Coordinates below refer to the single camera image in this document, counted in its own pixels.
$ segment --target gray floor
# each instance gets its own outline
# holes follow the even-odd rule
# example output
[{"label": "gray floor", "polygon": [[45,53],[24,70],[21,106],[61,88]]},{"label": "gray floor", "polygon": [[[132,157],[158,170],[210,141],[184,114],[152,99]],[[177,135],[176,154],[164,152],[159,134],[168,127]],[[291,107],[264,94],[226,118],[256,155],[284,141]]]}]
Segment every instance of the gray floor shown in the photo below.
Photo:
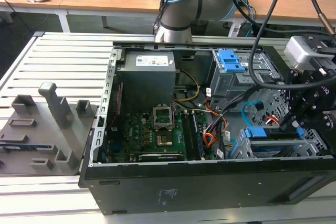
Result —
[{"label": "gray floor", "polygon": [[[33,28],[46,19],[46,14],[20,13],[20,17],[25,23]],[[102,27],[99,16],[68,16],[70,29],[74,33],[125,33],[125,34],[152,34],[153,20],[150,18],[130,18],[130,17],[108,17],[108,28]],[[244,36],[249,24],[240,31],[240,36]],[[43,24],[32,29],[35,31],[62,32],[57,15],[48,15],[48,19]],[[205,35],[227,36],[229,24],[223,22],[209,22]],[[10,67],[15,58],[29,41],[31,33],[22,23],[18,16],[13,17],[13,23],[8,25],[4,21],[0,23],[0,78]]]}]

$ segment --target table leg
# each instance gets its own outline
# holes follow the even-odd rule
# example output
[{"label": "table leg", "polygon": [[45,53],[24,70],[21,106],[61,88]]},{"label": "table leg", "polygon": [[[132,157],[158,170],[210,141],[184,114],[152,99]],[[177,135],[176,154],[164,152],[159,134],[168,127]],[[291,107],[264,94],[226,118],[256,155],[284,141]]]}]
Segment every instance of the table leg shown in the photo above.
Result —
[{"label": "table leg", "polygon": [[0,17],[6,21],[7,24],[13,23],[12,17],[10,16],[10,12],[1,12]]},{"label": "table leg", "polygon": [[101,21],[103,22],[103,27],[108,28],[106,16],[101,16]]},{"label": "table leg", "polygon": [[61,22],[63,33],[70,33],[70,27],[66,13],[58,13],[59,21]]},{"label": "table leg", "polygon": [[239,33],[239,30],[240,30],[240,27],[242,26],[241,24],[242,24],[241,22],[237,22],[237,21],[233,20],[228,36],[229,37],[237,37],[238,33]]}]

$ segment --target aluminum workbench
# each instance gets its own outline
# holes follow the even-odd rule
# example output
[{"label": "aluminum workbench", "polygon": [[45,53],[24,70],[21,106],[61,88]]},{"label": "aluminum workbench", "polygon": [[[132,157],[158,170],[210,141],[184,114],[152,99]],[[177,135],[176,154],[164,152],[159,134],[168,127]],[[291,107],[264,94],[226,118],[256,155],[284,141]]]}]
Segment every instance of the aluminum workbench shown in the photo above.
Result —
[{"label": "aluminum workbench", "polygon": [[[237,38],[194,37],[195,42],[237,44]],[[240,38],[253,43],[252,38]],[[0,81],[0,129],[17,94],[43,101],[37,89],[55,82],[70,103],[99,105],[114,40],[153,41],[150,35],[45,33],[33,37]],[[286,39],[263,39],[283,56]],[[103,216],[79,176],[0,176],[0,223],[335,223],[336,183],[297,205]]]}]

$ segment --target desk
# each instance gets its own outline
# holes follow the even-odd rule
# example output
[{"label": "desk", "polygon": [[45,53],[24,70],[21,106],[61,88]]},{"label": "desk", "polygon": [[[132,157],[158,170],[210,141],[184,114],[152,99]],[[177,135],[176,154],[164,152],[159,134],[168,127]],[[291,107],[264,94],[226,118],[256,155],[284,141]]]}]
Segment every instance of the desk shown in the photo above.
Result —
[{"label": "desk", "polygon": [[[262,23],[273,0],[249,0],[250,5],[257,11],[257,22]],[[329,21],[336,25],[336,5],[334,0],[317,0],[322,11]],[[244,18],[236,12],[232,18],[233,25],[230,32],[237,35]],[[322,26],[311,0],[279,0],[269,24],[296,25],[296,26]]]},{"label": "desk", "polygon": [[[17,12],[56,14],[64,32],[70,32],[67,15],[102,16],[103,27],[107,27],[106,16],[156,17],[160,0],[49,0],[31,3],[26,0],[7,0]],[[12,12],[4,0],[0,0],[0,11]]]},{"label": "desk", "polygon": [[[102,16],[103,27],[107,27],[106,16],[156,17],[160,0],[49,0],[42,3],[30,3],[26,0],[7,0],[17,12],[57,14],[64,32],[70,32],[67,15]],[[262,22],[272,0],[250,0],[257,11],[257,22]],[[321,9],[336,25],[336,5],[334,0],[318,0]],[[9,6],[0,0],[0,11],[11,12]],[[230,30],[231,36],[237,36],[244,18],[236,12]],[[270,24],[321,26],[310,0],[279,0],[269,21]]]},{"label": "desk", "polygon": [[[17,94],[33,94],[34,90],[34,100],[43,100],[36,90],[44,81],[55,82],[57,94],[67,95],[69,103],[84,98],[99,105],[115,40],[153,41],[153,36],[76,33],[33,36],[0,81],[0,129],[13,112],[11,102]],[[193,41],[228,45],[236,45],[239,41],[246,45],[254,43],[253,38],[202,36],[194,36]],[[272,45],[284,56],[287,41],[262,38],[260,45]],[[312,218],[309,223],[326,223],[324,218],[329,221],[327,223],[334,223],[336,219],[336,183],[327,185],[297,205],[103,216],[90,191],[78,188],[78,179],[79,176],[0,176],[1,223],[218,224],[269,221],[267,223],[284,224],[302,223],[307,218]]]}]

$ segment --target green motherboard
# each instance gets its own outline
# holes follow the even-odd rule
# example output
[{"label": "green motherboard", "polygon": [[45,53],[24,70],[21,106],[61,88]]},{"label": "green motherboard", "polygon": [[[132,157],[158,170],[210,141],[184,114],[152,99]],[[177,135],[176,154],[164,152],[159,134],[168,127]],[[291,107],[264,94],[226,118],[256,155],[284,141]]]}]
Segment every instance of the green motherboard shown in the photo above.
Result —
[{"label": "green motherboard", "polygon": [[[190,116],[184,113],[174,113],[173,128],[168,130],[155,129],[153,113],[128,113],[125,118],[123,137],[108,141],[107,150],[104,153],[106,161],[108,163],[165,161],[160,158],[168,158],[167,161],[170,160],[169,158],[174,158],[175,161],[190,160],[188,155],[192,145],[190,141],[200,138],[200,133],[207,126],[206,116],[203,113],[195,115],[197,125],[193,121],[189,125],[185,123],[186,118]],[[170,121],[167,118],[169,115],[157,113],[156,123],[167,123]],[[198,128],[196,137],[195,135],[189,137],[186,132],[194,131],[195,126]]]}]

